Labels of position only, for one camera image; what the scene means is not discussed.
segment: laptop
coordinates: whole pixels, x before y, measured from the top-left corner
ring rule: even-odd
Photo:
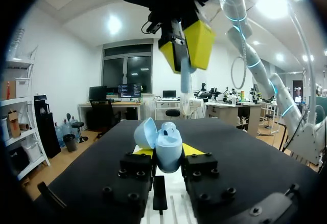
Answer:
[[[177,100],[176,90],[162,91],[162,100]]]

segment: white robotic arm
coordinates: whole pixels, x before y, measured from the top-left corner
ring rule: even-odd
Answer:
[[[246,56],[245,63],[253,74],[256,81],[266,92],[264,98],[276,95],[277,105],[288,130],[290,141],[286,147],[296,155],[297,158],[317,164],[319,154],[325,148],[325,122],[314,125],[305,123],[302,114],[296,106],[281,78],[275,73],[268,78],[266,69],[260,57],[246,39],[252,34],[252,29],[246,17],[244,0],[220,0],[221,7],[226,17],[231,21],[233,27],[227,32],[228,39]]]

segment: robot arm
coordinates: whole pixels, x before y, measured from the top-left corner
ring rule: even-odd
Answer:
[[[286,146],[305,160],[318,163],[319,152],[325,149],[326,144],[325,121],[314,125],[305,123],[302,120],[302,114],[281,78],[276,73],[268,78],[260,57],[254,48],[246,43],[246,39],[252,34],[252,29],[246,18],[244,0],[233,0],[233,5],[227,2],[226,0],[221,0],[223,12],[233,24],[233,27],[227,32],[228,39],[240,53],[243,53],[244,47],[247,67],[256,81],[266,91],[266,98],[270,98],[273,95],[276,96],[279,111],[287,126],[289,138],[291,138],[291,141]]]
[[[181,74],[180,103],[182,112],[188,114],[190,103],[194,98],[190,86],[191,73],[197,68],[206,70],[214,39],[214,34],[200,10],[208,0],[125,1],[150,9],[148,21],[151,24],[146,30],[148,33],[156,33],[161,28],[159,49],[172,71]],[[246,43],[246,39],[252,34],[252,28],[247,20],[244,0],[220,0],[220,2],[223,12],[233,25],[227,32],[228,39],[243,55],[247,67],[261,89],[265,91],[262,96],[270,98],[276,95],[279,111],[287,125],[288,135],[292,138],[287,148],[310,162],[318,163],[319,154],[325,148],[324,129],[322,129],[324,123],[312,124],[313,113],[309,114],[311,123],[305,123],[280,77],[277,74],[268,77],[260,57]],[[313,104],[315,104],[315,97],[312,98],[312,112]]]

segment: desk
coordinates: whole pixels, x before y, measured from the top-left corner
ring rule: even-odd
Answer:
[[[112,108],[136,108],[137,109],[137,119],[141,120],[141,109],[143,108],[143,103],[136,103],[136,102],[114,102],[111,104]],[[84,122],[84,127],[83,129],[87,128],[87,123],[86,123],[86,117],[85,117],[85,109],[87,108],[92,108],[90,102],[86,102],[83,104],[78,104],[77,105],[77,111],[78,111],[78,116],[81,122]]]
[[[261,109],[264,111],[263,117],[260,117],[261,119],[263,119],[263,122],[260,125],[261,126],[264,125],[266,114],[272,114],[273,117],[272,117],[272,124],[271,124],[271,128],[270,128],[270,135],[279,132],[280,125],[278,125],[277,130],[273,130],[275,118],[279,118],[278,106],[276,104],[271,104],[271,103],[267,103],[267,102],[261,102],[260,104],[261,104]]]
[[[179,107],[179,100],[158,100],[154,102],[155,104],[155,108],[154,108],[154,120],[157,120],[157,111],[158,110],[169,110],[169,109],[176,109],[176,110],[180,110]],[[177,106],[175,107],[158,107],[158,104],[177,104]]]
[[[261,105],[227,105],[212,102],[208,102],[205,105],[207,106],[207,118],[217,117],[234,127],[241,126],[238,124],[237,117],[241,118],[242,114],[245,112],[247,116],[249,116],[249,119],[248,122],[244,124],[244,128],[247,130],[249,135],[253,137],[257,136]]]
[[[160,129],[164,121],[154,122]],[[174,123],[185,143],[215,156],[219,177],[236,188],[235,199],[227,207],[217,207],[199,223],[219,223],[273,192],[286,192],[294,183],[299,185],[301,198],[306,199],[319,179],[309,167],[220,119],[177,119]],[[49,184],[69,206],[69,212],[77,218],[75,222],[87,219],[96,223],[101,218],[101,222],[108,223],[139,223],[140,216],[132,208],[107,203],[102,195],[102,188],[112,186],[116,180],[120,159],[134,150],[133,136],[139,124],[141,121],[117,124]],[[46,217],[51,215],[49,204],[42,196],[34,203]]]

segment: black table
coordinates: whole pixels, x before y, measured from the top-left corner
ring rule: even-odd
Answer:
[[[133,133],[141,121],[123,121],[82,153],[50,185],[76,216],[110,223],[135,223],[133,213],[103,202],[102,188],[112,185],[119,160],[135,147]],[[155,121],[158,128],[163,121]],[[236,199],[218,208],[207,221],[219,220],[243,211],[273,192],[284,193],[293,183],[308,196],[318,174],[293,158],[216,118],[174,120],[183,142],[218,160],[220,177],[237,190]],[[40,196],[35,203],[52,214]]]

